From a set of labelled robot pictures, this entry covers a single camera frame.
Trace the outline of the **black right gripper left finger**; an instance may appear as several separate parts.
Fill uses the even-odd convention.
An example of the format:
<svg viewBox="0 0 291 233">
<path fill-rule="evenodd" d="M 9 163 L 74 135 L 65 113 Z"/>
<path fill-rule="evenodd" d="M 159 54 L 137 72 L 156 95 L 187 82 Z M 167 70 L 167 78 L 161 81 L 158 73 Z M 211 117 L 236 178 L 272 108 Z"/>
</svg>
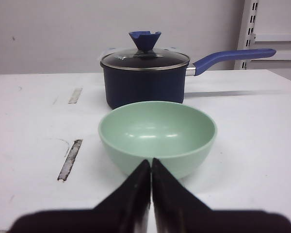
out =
<svg viewBox="0 0 291 233">
<path fill-rule="evenodd" d="M 150 205 L 148 161 L 93 209 L 48 210 L 17 219 L 12 233 L 145 233 Z"/>
</svg>

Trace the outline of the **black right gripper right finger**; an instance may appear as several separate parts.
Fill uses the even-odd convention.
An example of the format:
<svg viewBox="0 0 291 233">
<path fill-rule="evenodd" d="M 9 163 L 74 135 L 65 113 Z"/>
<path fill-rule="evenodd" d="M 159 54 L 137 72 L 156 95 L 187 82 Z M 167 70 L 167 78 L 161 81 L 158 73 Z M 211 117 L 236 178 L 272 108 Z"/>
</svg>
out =
<svg viewBox="0 0 291 233">
<path fill-rule="evenodd" d="M 152 161 L 152 199 L 160 233 L 291 233 L 283 215 L 262 210 L 213 210 Z"/>
</svg>

